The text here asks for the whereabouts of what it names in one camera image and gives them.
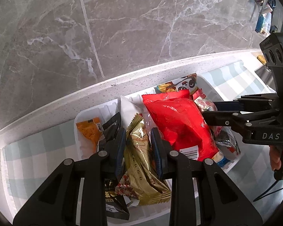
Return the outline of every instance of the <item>screw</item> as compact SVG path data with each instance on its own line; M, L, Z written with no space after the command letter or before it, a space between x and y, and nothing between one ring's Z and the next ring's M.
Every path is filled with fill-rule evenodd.
M205 162L205 164L207 164L207 165L209 165L209 166L210 166L210 165L213 165L213 163L214 163L213 160L212 160L212 159L209 159L209 158L205 159L204 162Z
M68 166L68 165L70 165L71 163L72 163L72 159L66 159L66 160L63 161L63 164L64 164L65 166Z
M178 152L176 150L171 150L170 151L170 156L178 156Z
M108 153L107 153L106 150L101 150L98 154L99 154L99 156L104 157L104 156L106 156Z

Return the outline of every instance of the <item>black snack packet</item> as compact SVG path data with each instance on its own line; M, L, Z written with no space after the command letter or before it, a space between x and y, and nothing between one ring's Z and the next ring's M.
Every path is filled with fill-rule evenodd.
M129 220L130 214L124 196L114 192L116 186L116 180L105 180L106 214L111 218Z
M121 126L121 121L121 114L120 112L117 112L110 118L109 121L102 125L103 134L101 140L99 141L99 151L105 149L107 142L115 139L117 132Z
M106 144L116 138L121 126L121 120L121 114L118 112L102 125L103 135L99 141L99 151L104 150ZM129 220L130 214L124 196L117 195L114 192L117 184L117 180L105 179L106 213L107 216L111 218Z

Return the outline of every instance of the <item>white countertop edge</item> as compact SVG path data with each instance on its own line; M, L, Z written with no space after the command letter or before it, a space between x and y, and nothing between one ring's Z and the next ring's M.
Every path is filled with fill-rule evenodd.
M201 74L234 60L254 57L251 53L258 51L260 50L237 50L175 60L86 87L55 100L1 129L0 149L24 137L72 120L80 111L116 99L120 95L125 96L194 72Z

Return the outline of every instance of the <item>tile grout line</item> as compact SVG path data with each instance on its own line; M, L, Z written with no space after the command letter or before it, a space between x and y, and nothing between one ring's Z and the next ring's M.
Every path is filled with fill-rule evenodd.
M93 38L92 38L91 29L90 29L90 25L89 25L87 13L86 13L85 3L84 3L83 0L80 0L80 1L81 1L81 6L82 6L82 10L83 10L83 15L84 15L85 23L86 23L86 28L87 28L88 35L89 35L90 45L91 45L91 48L92 48L92 50L94 52L95 58L97 59L97 65L99 66L102 78L103 78L103 80L105 80L106 78L105 78L104 72L102 70L102 66L100 64L100 60L99 60L99 57L97 55L97 51L95 49L94 41L93 41Z

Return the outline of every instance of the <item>candy wrapper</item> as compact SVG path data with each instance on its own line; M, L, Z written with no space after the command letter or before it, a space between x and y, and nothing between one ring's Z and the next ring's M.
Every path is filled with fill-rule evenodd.
M193 94L192 98L197 106L200 108L201 112L203 111L217 111L217 107L215 104L203 93L202 89L198 88ZM213 138L215 139L216 136L219 135L220 130L222 127L219 126L209 126Z
M174 150L198 161L212 158L220 166L228 162L214 143L210 128L188 89L142 95L142 98L163 138Z
M130 185L139 200L138 205L169 201L171 190L157 178L152 167L150 141L141 115L135 116L128 128L128 134L124 157Z
M193 94L197 89L196 84L197 74L191 74L184 76L182 78L178 78L171 82L163 83L156 86L157 93L166 93L166 92L175 92L180 90L189 89L190 94Z
M240 155L240 149L231 129L222 127L219 135L215 137L215 143L224 152L224 155L229 160L234 160Z
M105 180L106 214L111 218L129 220L129 211L124 196L115 194L116 180Z
M118 129L121 126L121 114L116 113L105 124L102 125L103 134L100 137L98 150L105 149L106 143L116 138Z
M125 172L118 185L115 187L115 193L118 195L125 195L128 197L133 197L134 199L138 199L135 191L130 184L128 171Z
M121 116L122 116L122 126L129 127L131 121L136 114L141 114L142 110L132 103L130 99L121 96Z
M76 123L77 129L90 140L90 143L82 143L80 150L82 151L82 159L87 159L97 152L97 145L103 133L100 119L98 117L88 121Z

